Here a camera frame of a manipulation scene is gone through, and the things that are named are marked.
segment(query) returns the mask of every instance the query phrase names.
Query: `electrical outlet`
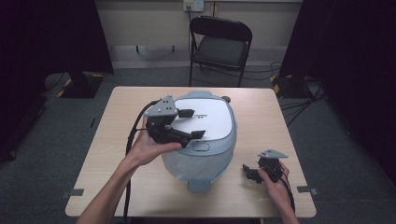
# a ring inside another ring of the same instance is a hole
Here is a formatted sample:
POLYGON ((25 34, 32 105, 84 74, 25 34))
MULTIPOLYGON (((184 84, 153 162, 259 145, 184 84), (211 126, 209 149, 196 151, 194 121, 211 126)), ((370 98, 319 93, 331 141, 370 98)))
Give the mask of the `electrical outlet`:
POLYGON ((204 0, 183 0, 183 11, 204 11, 204 0))

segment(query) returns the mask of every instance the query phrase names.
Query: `chair seat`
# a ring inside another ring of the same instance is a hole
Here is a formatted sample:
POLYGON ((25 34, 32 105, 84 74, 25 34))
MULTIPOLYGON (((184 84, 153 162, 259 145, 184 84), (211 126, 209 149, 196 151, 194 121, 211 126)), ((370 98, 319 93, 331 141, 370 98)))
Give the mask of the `chair seat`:
POLYGON ((202 63, 217 63, 239 68, 244 64, 247 47, 242 41, 205 36, 194 52, 194 59, 202 63))

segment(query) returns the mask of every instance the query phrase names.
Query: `black backdrop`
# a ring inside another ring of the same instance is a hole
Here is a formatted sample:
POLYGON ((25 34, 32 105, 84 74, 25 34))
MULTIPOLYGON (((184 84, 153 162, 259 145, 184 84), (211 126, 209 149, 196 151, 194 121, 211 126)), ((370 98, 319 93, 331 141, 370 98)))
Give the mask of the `black backdrop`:
POLYGON ((0 158, 21 140, 44 99, 48 75, 113 74, 93 0, 0 3, 0 158))
POLYGON ((396 184, 396 2, 304 0, 281 75, 317 77, 396 184))

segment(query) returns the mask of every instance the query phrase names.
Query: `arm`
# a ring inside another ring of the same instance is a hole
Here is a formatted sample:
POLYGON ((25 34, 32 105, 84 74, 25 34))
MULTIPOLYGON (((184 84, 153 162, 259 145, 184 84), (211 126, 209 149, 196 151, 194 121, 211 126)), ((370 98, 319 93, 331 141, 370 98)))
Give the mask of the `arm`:
MULTIPOLYGON (((289 169, 281 162, 283 173, 286 176, 289 175, 289 169)), ((279 211, 280 218, 282 219, 284 224, 298 224, 299 221, 297 216, 294 214, 293 209, 290 206, 290 198, 288 191, 281 181, 277 181, 276 183, 272 182, 268 174, 259 169, 259 175, 264 180, 265 186, 267 187, 267 192, 270 198, 273 200, 277 210, 279 211)))
POLYGON ((79 217, 77 223, 110 223, 114 217, 120 197, 134 172, 164 152, 181 148, 179 143, 159 145, 149 137, 147 131, 140 131, 131 151, 120 162, 114 174, 93 198, 79 217))

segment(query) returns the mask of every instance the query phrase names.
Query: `gray carpet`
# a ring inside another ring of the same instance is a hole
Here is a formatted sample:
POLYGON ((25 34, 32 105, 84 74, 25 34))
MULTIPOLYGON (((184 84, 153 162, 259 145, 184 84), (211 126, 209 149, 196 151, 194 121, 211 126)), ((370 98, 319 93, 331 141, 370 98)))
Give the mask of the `gray carpet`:
MULTIPOLYGON (((269 70, 269 66, 250 66, 248 71, 269 70)), ((64 190, 74 187, 79 170, 116 86, 187 86, 188 67, 118 69, 107 75, 94 99, 62 99, 56 93, 68 75, 47 79, 41 117, 25 135, 17 150, 17 159, 0 163, 0 223, 75 223, 64 213, 64 190)), ((207 71, 201 77, 228 86, 235 77, 207 71)), ((242 87, 271 88, 272 72, 246 73, 242 87)), ((193 82, 194 86, 214 86, 193 82)), ((312 91, 318 88, 310 84, 312 91)), ((279 99, 282 107, 305 99, 279 99)), ((293 113, 297 108, 284 111, 293 113)), ((286 117, 289 122, 295 114, 286 117)), ((347 135, 341 116, 332 103, 323 98, 314 102, 289 126, 308 185, 318 190, 314 196, 317 215, 302 218, 301 223, 396 223, 396 191, 376 162, 347 135)), ((265 223, 280 223, 277 218, 265 223)))

